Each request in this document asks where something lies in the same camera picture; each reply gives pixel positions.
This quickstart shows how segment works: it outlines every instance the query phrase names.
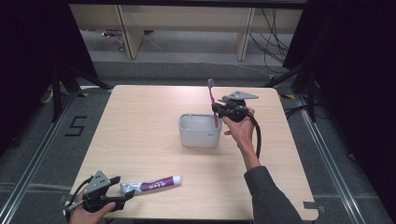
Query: white container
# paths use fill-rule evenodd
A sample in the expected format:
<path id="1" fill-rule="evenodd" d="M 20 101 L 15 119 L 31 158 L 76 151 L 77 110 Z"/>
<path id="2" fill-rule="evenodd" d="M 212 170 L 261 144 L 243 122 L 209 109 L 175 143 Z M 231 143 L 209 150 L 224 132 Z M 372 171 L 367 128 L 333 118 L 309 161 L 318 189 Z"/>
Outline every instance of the white container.
<path id="1" fill-rule="evenodd" d="M 213 115 L 183 114 L 178 121 L 181 144 L 185 147 L 216 147 L 219 143 L 222 120 L 215 127 Z"/>

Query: gray sleeve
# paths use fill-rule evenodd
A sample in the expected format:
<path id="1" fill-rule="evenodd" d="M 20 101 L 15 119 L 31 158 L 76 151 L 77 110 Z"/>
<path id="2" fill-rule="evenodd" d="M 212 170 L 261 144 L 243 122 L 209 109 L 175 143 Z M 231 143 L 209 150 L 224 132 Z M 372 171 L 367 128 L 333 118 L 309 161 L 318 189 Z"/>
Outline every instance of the gray sleeve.
<path id="1" fill-rule="evenodd" d="M 266 167 L 258 166 L 247 171 L 245 180 L 252 196 L 255 224 L 303 223 L 289 199 L 275 185 Z"/>

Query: pink toothbrush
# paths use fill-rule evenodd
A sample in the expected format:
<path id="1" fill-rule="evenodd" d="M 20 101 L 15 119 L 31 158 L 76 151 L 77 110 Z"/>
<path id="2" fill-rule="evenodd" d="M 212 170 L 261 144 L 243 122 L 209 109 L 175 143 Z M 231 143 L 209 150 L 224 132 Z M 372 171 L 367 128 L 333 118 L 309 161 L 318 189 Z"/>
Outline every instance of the pink toothbrush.
<path id="1" fill-rule="evenodd" d="M 212 78 L 208 79 L 207 80 L 207 87 L 209 88 L 210 99 L 212 100 L 212 105 L 215 104 L 215 98 L 213 98 L 213 95 L 212 95 L 212 88 L 214 86 L 215 86 L 215 82 L 213 81 L 213 79 Z M 219 127 L 218 115 L 215 112 L 213 112 L 213 114 L 214 114 L 213 117 L 215 119 L 215 127 L 218 128 Z"/>

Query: black tape marking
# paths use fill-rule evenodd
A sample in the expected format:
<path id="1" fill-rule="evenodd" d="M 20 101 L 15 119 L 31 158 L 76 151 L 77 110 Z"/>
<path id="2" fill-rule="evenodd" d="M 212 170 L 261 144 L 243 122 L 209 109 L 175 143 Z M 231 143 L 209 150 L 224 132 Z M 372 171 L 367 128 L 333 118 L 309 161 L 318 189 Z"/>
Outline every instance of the black tape marking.
<path id="1" fill-rule="evenodd" d="M 313 202 L 303 202 L 304 208 L 305 209 L 318 209 L 318 206 L 316 203 Z"/>
<path id="2" fill-rule="evenodd" d="M 74 125 L 74 123 L 76 122 L 77 119 L 86 119 L 86 118 L 87 118 L 86 116 L 75 116 L 73 118 L 73 122 L 72 122 L 72 124 L 70 124 L 69 128 L 78 128 L 79 132 L 78 133 L 67 133 L 64 136 L 67 136 L 67 137 L 79 137 L 79 136 L 81 136 L 82 130 L 84 130 L 85 126 Z"/>

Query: white toothpaste tube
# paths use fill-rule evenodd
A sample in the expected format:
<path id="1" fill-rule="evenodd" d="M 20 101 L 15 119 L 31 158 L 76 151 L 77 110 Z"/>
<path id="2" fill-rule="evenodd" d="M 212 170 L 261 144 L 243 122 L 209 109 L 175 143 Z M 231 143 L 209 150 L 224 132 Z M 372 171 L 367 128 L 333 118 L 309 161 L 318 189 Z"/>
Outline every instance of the white toothpaste tube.
<path id="1" fill-rule="evenodd" d="M 149 182 L 138 182 L 138 183 L 125 183 L 120 184 L 121 191 L 127 193 L 129 191 L 135 190 L 136 193 L 141 193 L 144 191 L 149 191 L 152 189 L 160 189 L 164 187 L 179 185 L 181 182 L 180 175 L 168 176 L 166 178 L 151 180 Z"/>

